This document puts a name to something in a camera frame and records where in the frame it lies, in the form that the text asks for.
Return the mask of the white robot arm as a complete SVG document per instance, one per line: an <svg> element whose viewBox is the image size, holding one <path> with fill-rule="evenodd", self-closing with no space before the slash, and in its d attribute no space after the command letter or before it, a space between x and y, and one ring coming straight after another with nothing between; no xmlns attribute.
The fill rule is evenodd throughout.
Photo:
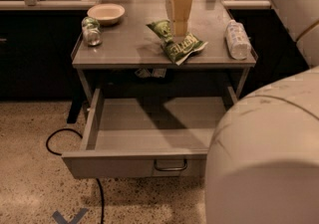
<svg viewBox="0 0 319 224"><path fill-rule="evenodd" d="M309 68L220 120L206 158L206 224L319 224L319 0L269 1Z"/></svg>

